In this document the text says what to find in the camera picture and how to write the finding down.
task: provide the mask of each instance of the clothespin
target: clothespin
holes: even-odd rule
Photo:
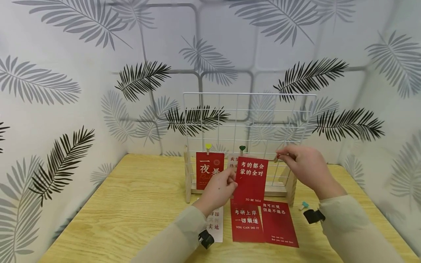
[[[242,145],[242,146],[240,146],[240,156],[243,156],[243,151],[245,150],[245,146],[244,145]]]
[[[302,210],[307,209],[309,207],[310,207],[309,204],[307,204],[306,202],[303,201],[303,205],[301,206],[301,208],[299,209],[299,211],[302,211]]]
[[[209,151],[211,150],[212,144],[207,143],[205,144],[205,147],[206,147],[206,155],[209,155]]]

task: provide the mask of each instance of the wallpaper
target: wallpaper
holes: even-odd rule
[[[233,121],[247,128],[221,136],[249,151],[303,139],[344,166],[420,256],[419,11],[415,0],[5,0],[0,262],[36,262],[126,153],[181,156],[186,136]],[[183,103],[183,92],[279,95],[240,99],[264,110],[243,116],[229,98]]]

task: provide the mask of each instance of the white card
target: white card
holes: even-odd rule
[[[215,209],[208,216],[206,222],[208,223],[208,233],[213,236],[215,242],[222,243],[224,236],[224,207]]]

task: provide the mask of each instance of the right hand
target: right hand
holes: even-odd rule
[[[278,159],[284,161],[297,179],[316,193],[319,200],[346,195],[318,150],[291,144],[276,153]]]

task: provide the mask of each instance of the teal pushpin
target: teal pushpin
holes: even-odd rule
[[[300,211],[309,208],[309,204],[307,204],[306,202],[303,202],[303,205],[301,206],[301,209],[299,209]]]

